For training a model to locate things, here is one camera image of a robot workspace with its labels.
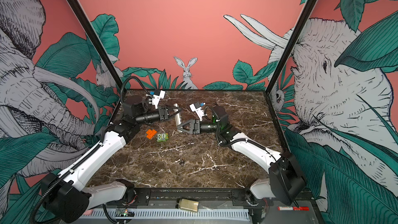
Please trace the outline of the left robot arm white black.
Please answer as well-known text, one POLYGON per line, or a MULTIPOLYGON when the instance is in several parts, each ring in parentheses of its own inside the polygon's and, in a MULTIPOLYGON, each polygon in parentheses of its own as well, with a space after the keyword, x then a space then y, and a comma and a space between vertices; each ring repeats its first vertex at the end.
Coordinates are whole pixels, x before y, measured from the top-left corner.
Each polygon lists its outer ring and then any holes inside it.
POLYGON ((121 100, 123 117, 104 129, 96 145, 58 175, 50 174, 41 181, 41 198, 32 208, 29 222, 38 222, 36 214, 41 206, 55 215, 47 221, 50 224, 58 219, 72 223, 85 211, 108 202, 133 204, 137 193, 128 180, 118 179, 93 188, 86 185, 105 162, 140 132, 141 125, 167 121, 182 111, 180 107, 159 105, 163 97, 147 94, 121 100))

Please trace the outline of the white remote control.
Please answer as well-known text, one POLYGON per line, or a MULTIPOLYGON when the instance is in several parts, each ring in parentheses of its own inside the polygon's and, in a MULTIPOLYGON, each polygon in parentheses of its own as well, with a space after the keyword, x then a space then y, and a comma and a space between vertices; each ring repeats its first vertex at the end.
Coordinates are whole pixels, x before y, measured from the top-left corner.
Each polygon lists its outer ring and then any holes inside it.
POLYGON ((178 126, 178 125, 180 125, 182 122, 181 122, 181 114, 180 113, 177 113, 176 115, 175 115, 175 121, 176 121, 176 125, 178 126))

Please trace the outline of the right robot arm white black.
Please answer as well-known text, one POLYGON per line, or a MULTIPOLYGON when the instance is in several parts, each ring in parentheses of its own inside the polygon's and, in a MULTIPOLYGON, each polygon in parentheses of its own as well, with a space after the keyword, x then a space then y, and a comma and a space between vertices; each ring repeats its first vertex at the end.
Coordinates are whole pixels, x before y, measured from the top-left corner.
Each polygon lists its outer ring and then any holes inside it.
POLYGON ((250 205, 264 199, 276 199, 285 205, 295 203, 307 182, 291 152, 280 153, 249 138, 230 123, 229 115, 222 106, 193 107, 192 110, 199 118, 179 124, 178 130, 191 135, 214 133, 220 147, 245 155, 268 173, 267 178, 256 180, 246 189, 245 198, 250 205))

